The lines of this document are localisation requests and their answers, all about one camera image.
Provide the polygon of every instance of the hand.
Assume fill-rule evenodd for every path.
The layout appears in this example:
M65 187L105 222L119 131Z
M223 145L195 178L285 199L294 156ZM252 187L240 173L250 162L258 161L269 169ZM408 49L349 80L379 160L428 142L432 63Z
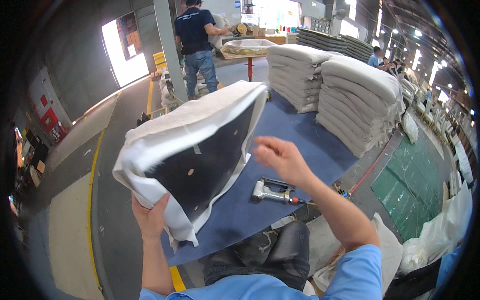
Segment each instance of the hand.
M163 212L170 195L166 193L150 210L143 207L132 192L132 211L137 219L144 242L158 242L163 231Z
M257 136L253 141L258 144L255 160L273 167L283 181L303 189L316 178L294 143L273 136Z

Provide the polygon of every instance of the cap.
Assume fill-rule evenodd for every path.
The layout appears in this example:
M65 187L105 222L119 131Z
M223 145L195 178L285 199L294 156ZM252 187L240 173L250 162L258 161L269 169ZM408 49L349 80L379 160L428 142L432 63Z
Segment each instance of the cap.
M203 1L202 0L187 0L185 2L185 5L198 5L198 4L202 4Z

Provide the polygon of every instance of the blue work table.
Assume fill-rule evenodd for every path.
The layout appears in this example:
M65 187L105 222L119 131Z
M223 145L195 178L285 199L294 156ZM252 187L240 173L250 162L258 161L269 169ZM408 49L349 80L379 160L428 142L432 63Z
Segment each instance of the blue work table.
M271 135L294 142L312 171L327 184L340 178L358 158L343 143L315 122L316 112L299 114L275 91L258 121L254 136ZM255 144L252 143L249 153ZM298 207L262 201L250 203L250 195L261 176L279 179L273 168L264 168L252 156L228 192L213 205L210 218L197 233L198 247L180 242L176 253L168 235L162 234L162 245L169 266L185 264L233 245L287 216ZM293 196L309 200L297 189Z

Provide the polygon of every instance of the green floor mat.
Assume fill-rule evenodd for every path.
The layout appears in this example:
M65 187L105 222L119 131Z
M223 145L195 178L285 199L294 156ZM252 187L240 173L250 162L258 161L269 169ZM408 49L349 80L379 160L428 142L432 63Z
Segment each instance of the green floor mat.
M423 223L440 212L439 168L425 143L418 139L411 145L404 137L371 186L404 240L417 238Z

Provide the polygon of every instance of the black t-shirt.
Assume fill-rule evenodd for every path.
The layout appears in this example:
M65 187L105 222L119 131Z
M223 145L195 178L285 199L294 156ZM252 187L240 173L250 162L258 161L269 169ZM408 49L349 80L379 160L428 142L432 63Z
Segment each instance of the black t-shirt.
M209 23L216 24L210 11L196 7L187 9L175 20L175 35L180 37L183 44L182 54L213 49L208 43L208 34L204 28Z

